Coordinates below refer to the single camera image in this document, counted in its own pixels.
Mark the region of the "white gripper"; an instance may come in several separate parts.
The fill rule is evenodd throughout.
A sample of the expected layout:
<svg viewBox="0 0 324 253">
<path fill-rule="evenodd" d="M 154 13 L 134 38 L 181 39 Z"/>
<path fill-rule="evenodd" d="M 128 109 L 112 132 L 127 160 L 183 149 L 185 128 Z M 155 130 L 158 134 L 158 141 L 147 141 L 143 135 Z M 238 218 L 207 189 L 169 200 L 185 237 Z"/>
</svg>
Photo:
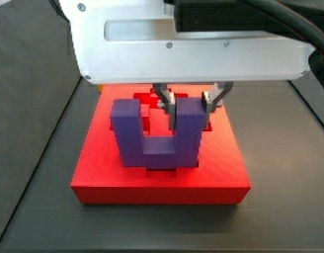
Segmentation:
<svg viewBox="0 0 324 253">
<path fill-rule="evenodd" d="M 309 70 L 313 45 L 267 32 L 175 29 L 163 0 L 59 0 L 70 20 L 82 76 L 94 84 L 154 84 L 175 130 L 175 94 L 166 83 L 215 81 L 205 112 L 223 106 L 233 81 L 293 80 Z"/>
</svg>

